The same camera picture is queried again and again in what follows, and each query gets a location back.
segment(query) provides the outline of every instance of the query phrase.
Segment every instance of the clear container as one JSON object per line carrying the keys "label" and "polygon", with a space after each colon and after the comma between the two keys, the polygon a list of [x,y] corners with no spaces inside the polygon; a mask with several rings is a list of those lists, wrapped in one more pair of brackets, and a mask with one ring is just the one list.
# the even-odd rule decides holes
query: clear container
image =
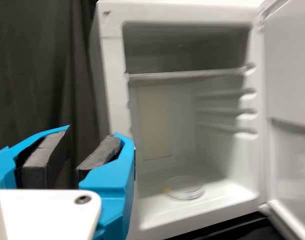
{"label": "clear container", "polygon": [[164,192],[177,200],[194,200],[205,193],[202,182],[191,175],[181,175],[166,181]]}

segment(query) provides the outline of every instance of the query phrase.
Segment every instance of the mini fridge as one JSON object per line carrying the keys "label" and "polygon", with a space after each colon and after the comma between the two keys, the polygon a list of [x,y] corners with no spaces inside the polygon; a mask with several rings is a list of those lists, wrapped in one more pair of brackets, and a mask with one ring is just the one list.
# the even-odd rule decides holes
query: mini fridge
{"label": "mini fridge", "polygon": [[100,0],[89,54],[99,123],[136,147],[127,239],[260,210],[305,240],[305,0]]}

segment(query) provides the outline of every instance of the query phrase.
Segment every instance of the fridge floor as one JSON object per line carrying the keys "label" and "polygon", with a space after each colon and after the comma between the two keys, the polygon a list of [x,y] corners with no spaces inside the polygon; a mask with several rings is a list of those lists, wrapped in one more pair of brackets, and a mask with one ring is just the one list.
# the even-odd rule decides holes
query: fridge floor
{"label": "fridge floor", "polygon": [[[166,181],[180,175],[193,175],[202,179],[204,195],[194,200],[177,200],[165,194]],[[138,192],[141,230],[156,228],[229,206],[251,203],[257,198],[256,193],[220,176],[208,165],[181,167],[140,175]]]}

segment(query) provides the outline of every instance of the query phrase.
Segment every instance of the fridge door hinge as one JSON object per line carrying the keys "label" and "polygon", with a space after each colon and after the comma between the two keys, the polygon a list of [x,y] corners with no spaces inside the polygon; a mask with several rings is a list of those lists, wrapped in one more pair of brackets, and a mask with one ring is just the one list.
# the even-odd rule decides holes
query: fridge door hinge
{"label": "fridge door hinge", "polygon": [[275,0],[268,7],[263,7],[259,13],[258,31],[264,30],[265,20],[290,0]]}
{"label": "fridge door hinge", "polygon": [[260,213],[262,213],[263,215],[267,216],[267,217],[269,217],[269,216],[272,215],[271,208],[270,208],[270,206],[268,205],[267,202],[265,202],[265,203],[263,203],[263,204],[260,204],[260,205],[258,206],[258,211],[259,211]]}

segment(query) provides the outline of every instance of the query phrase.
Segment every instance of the fridge door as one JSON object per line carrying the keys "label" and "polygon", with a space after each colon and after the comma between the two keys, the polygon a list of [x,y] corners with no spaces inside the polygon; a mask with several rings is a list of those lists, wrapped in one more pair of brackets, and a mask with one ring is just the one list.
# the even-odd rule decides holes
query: fridge door
{"label": "fridge door", "polygon": [[305,240],[305,0],[277,1],[261,15],[265,44],[268,205]]}

